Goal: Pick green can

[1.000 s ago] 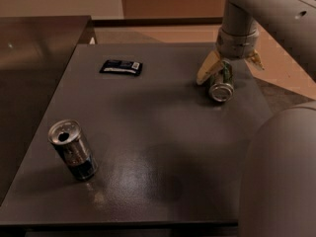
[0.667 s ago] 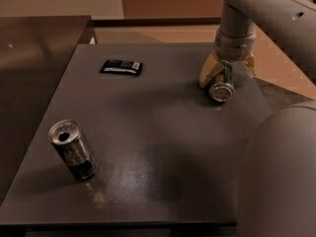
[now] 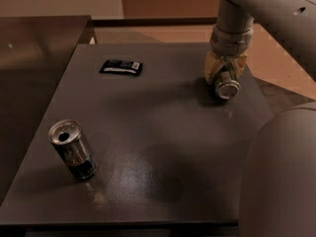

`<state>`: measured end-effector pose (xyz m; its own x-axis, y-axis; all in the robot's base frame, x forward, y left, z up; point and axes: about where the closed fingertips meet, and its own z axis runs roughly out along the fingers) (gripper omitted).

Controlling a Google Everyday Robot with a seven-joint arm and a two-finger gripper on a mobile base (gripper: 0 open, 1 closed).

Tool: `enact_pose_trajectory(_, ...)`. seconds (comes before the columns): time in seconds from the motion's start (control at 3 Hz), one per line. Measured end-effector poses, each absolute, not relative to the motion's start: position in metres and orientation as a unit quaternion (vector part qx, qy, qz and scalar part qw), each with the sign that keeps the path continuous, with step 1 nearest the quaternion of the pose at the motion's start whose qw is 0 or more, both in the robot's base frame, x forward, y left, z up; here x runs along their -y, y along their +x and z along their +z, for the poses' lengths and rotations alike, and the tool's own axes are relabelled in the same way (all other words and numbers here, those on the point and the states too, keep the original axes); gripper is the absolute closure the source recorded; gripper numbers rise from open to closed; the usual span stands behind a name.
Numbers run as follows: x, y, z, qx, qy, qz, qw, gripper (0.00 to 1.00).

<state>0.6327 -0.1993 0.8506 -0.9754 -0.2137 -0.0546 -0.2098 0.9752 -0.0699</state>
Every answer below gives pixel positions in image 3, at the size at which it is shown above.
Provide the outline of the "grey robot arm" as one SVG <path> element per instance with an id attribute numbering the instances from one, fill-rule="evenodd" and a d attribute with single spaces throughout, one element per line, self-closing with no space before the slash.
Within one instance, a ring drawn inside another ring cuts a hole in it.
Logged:
<path id="1" fill-rule="evenodd" d="M 240 75 L 253 25 L 262 27 L 310 76 L 316 74 L 316 0 L 220 0 L 204 66 Z M 316 237 L 316 106 L 271 119 L 253 140 L 240 191 L 238 237 Z"/>

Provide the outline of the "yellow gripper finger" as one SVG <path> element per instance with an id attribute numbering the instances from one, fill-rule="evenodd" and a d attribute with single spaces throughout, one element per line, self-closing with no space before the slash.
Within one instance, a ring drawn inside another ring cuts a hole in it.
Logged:
<path id="1" fill-rule="evenodd" d="M 242 76 L 242 74 L 244 72 L 244 68 L 245 68 L 246 63 L 247 63 L 247 57 L 248 57 L 247 52 L 244 51 L 240 55 L 233 57 L 231 59 L 231 64 L 234 68 L 236 78 L 239 78 Z"/>
<path id="2" fill-rule="evenodd" d="M 211 85 L 215 75 L 225 65 L 225 59 L 218 56 L 214 51 L 210 51 L 205 57 L 204 63 L 204 79 L 208 85 Z"/>

